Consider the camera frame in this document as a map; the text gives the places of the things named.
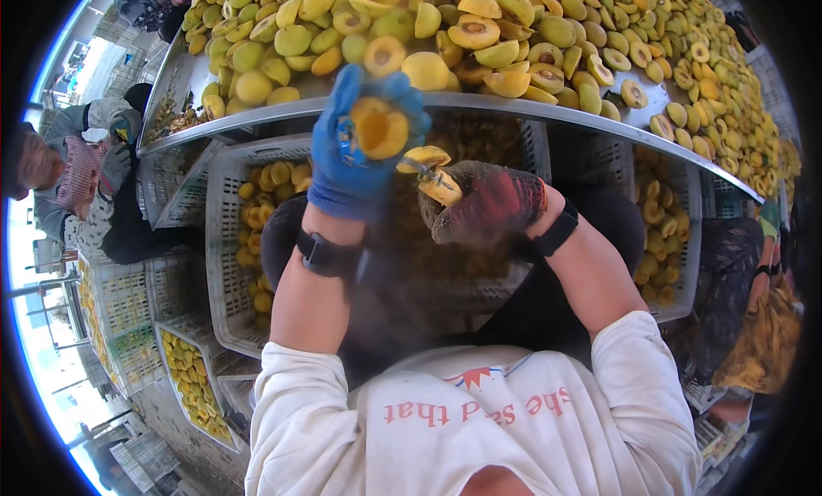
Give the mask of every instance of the floor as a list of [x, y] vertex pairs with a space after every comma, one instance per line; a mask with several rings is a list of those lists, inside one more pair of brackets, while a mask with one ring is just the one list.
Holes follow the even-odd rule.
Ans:
[[131, 400], [146, 426], [155, 430], [174, 450], [181, 463], [178, 474], [202, 496], [243, 494], [248, 448], [235, 453], [195, 429], [183, 415], [172, 390], [169, 379], [163, 378]]

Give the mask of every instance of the gloved hand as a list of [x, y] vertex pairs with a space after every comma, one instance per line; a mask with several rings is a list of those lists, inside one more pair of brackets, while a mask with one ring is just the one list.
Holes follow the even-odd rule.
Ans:
[[775, 200], [768, 200], [759, 211], [759, 226], [762, 227], [762, 233], [766, 236], [777, 239], [779, 230], [779, 207], [777, 207]]
[[103, 183], [108, 193], [117, 193], [131, 172], [130, 153], [128, 144], [118, 142], [108, 148], [108, 152], [103, 157], [103, 172], [100, 174], [100, 182]]
[[[394, 167], [409, 148], [423, 145], [431, 128], [431, 117], [423, 111], [423, 95], [409, 85], [404, 73], [394, 72], [364, 84], [362, 79], [363, 69], [359, 66], [350, 64], [343, 68], [325, 110], [314, 125], [314, 181], [308, 189], [308, 201], [328, 215], [374, 221], [385, 202]], [[408, 142], [396, 157], [355, 164], [340, 154], [339, 120], [348, 115], [360, 96], [388, 101], [408, 118]], [[362, 152], [357, 154], [354, 156], [364, 157]]]
[[437, 244], [493, 244], [507, 232], [525, 232], [545, 212], [545, 183], [535, 174], [477, 161], [443, 168], [463, 198], [444, 207], [418, 193], [419, 211]]
[[143, 126], [143, 119], [140, 111], [126, 109], [116, 113], [108, 124], [108, 133], [114, 137], [119, 137], [128, 144], [137, 142], [137, 136]]

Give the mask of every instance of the red graphic on shirt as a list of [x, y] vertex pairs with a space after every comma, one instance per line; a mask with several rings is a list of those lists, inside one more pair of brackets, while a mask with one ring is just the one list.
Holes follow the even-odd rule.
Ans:
[[461, 380], [459, 380], [459, 382], [457, 382], [456, 386], [459, 387], [460, 385], [463, 384], [463, 382], [465, 382], [465, 388], [470, 389], [471, 388], [471, 383], [473, 383], [474, 385], [479, 387], [480, 377], [482, 375], [490, 377], [491, 376], [491, 368], [490, 367], [485, 367], [485, 368], [469, 369], [465, 373], [459, 374], [454, 378], [443, 378], [443, 381], [444, 382], [453, 382], [455, 380], [459, 380], [460, 378], [462, 378]]

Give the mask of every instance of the white t-shirt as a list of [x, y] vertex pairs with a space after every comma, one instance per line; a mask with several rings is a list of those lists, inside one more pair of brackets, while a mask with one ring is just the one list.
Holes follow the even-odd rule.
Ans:
[[457, 495], [484, 466], [535, 494], [690, 494], [702, 458], [671, 352], [630, 313], [593, 373], [553, 351], [455, 347], [348, 394], [340, 359], [263, 349], [246, 494]]

